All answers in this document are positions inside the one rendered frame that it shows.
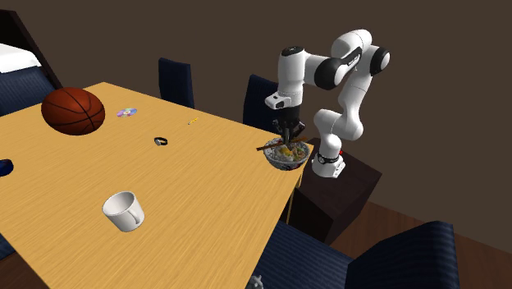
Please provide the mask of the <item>brown basketball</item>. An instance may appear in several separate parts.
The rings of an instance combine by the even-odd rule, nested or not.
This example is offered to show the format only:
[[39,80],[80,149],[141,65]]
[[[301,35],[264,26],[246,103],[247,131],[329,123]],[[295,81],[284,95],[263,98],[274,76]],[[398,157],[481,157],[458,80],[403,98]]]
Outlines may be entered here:
[[103,103],[84,89],[64,87],[48,94],[41,104],[43,119],[66,135],[87,135],[104,122]]

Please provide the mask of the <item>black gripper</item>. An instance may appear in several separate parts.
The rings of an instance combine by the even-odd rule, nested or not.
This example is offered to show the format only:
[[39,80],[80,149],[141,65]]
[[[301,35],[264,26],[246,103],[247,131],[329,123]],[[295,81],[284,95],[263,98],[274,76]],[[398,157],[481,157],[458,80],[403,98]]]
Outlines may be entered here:
[[299,122],[300,106],[282,108],[279,112],[279,119],[272,121],[276,127],[283,145],[291,148],[291,144],[298,140],[298,136],[305,129],[305,124]]

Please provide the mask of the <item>white mug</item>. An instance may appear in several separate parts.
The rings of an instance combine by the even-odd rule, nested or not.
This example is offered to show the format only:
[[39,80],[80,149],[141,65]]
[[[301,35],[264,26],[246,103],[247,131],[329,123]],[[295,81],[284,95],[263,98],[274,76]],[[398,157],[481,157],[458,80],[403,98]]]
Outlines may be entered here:
[[131,191],[120,191],[103,204],[103,214],[122,232],[131,232],[144,221],[144,211]]

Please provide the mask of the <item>wooden table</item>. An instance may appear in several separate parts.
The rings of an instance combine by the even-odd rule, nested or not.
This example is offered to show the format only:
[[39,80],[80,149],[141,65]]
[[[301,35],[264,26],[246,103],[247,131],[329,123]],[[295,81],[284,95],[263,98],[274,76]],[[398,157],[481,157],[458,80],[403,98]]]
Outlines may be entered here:
[[[88,135],[55,131],[39,106],[0,117],[14,165],[0,233],[52,289],[245,289],[301,170],[257,151],[269,132],[108,83],[89,91],[106,117]],[[131,232],[102,211],[125,190],[145,215]]]

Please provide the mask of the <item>dark blue chair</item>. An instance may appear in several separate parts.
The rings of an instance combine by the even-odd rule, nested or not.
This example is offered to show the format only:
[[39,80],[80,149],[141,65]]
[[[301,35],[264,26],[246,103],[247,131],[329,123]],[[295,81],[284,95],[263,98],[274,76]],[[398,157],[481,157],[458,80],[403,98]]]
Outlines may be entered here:
[[194,108],[190,64],[160,57],[158,60],[158,85],[161,99]]
[[352,259],[278,222],[254,269],[263,289],[460,289],[453,226],[426,222]]
[[279,112],[265,104],[266,97],[277,92],[278,83],[264,79],[255,74],[249,77],[243,109],[243,123],[271,133],[278,133],[272,123]]

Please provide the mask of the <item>dark robot stand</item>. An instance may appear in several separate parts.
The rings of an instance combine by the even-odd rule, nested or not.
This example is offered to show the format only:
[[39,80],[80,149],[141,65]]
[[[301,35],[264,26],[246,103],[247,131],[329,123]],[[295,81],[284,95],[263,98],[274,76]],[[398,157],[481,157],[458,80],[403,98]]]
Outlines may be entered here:
[[361,213],[382,174],[343,152],[345,168],[337,178],[320,177],[306,163],[301,183],[280,220],[330,245]]

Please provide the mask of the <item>patterned bowl with food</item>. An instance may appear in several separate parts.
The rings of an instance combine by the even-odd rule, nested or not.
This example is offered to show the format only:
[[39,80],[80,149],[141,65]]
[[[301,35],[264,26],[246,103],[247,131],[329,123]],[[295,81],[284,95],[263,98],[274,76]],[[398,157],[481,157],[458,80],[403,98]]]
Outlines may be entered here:
[[257,148],[262,151],[266,160],[275,168],[282,171],[291,171],[301,167],[311,153],[308,145],[303,141],[290,141],[284,144],[282,138],[269,140],[263,147]]

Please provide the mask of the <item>bed with white sheet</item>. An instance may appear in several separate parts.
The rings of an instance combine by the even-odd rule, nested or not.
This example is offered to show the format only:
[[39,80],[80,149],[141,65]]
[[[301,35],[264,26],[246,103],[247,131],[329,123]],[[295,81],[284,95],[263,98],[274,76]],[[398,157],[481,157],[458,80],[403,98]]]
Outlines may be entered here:
[[0,9],[0,117],[41,103],[61,87],[18,14]]

